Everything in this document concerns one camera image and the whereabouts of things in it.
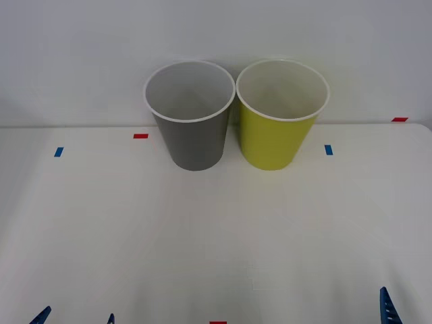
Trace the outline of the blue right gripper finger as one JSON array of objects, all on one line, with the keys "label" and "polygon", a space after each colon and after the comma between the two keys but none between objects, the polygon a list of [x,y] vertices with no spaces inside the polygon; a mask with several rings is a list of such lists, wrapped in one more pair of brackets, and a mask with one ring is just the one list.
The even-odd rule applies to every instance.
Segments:
[{"label": "blue right gripper finger", "polygon": [[386,287],[380,289],[380,317],[381,324],[402,324]]}]

